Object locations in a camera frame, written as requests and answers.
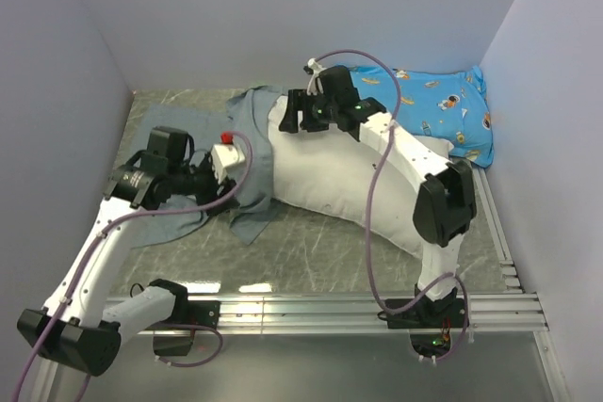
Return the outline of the grey-blue pillowcase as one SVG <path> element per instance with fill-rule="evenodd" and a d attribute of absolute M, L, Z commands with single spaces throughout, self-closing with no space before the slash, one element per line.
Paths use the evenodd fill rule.
<path fill-rule="evenodd" d="M 269 113 L 285 92 L 250 88 L 203 112 L 155 105 L 131 146 L 132 156 L 110 176 L 104 193 L 129 208 L 159 211 L 142 220 L 136 246 L 169 243 L 223 212 L 231 231 L 251 244 L 275 216 Z"/>

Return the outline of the white pillow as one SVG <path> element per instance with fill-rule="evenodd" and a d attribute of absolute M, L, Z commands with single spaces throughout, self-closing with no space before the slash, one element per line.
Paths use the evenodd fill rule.
<path fill-rule="evenodd" d="M 319 133 L 280 132 L 286 100 L 278 97 L 268 115 L 273 197 L 363 226 L 369 184 L 381 157 L 334 126 Z M 420 236 L 412 221 L 415 203 L 411 184 L 385 165 L 374 191 L 371 231 L 419 259 Z"/>

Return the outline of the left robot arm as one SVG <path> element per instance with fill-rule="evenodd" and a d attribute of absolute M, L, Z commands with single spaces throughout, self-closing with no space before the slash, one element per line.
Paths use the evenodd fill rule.
<path fill-rule="evenodd" d="M 235 131 L 198 165 L 194 139 L 168 126 L 152 129 L 148 143 L 110 176 L 97 218 L 70 270 L 38 310 L 26 309 L 18 331 L 35 356 L 91 377 L 102 375 L 127 341 L 156 324 L 195 329 L 187 288 L 158 279 L 112 308 L 113 280 L 133 248 L 146 217 L 215 213 L 235 197 L 253 162 L 249 139 Z"/>

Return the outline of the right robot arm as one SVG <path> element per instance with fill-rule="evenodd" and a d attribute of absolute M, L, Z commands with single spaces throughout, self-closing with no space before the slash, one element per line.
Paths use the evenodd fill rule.
<path fill-rule="evenodd" d="M 457 294 L 458 256 L 477 214 L 472 169 L 407 132 L 387 108 L 361 98 L 350 71 L 311 59 L 311 79 L 269 114 L 274 196 L 420 247 L 418 321 L 433 327 Z"/>

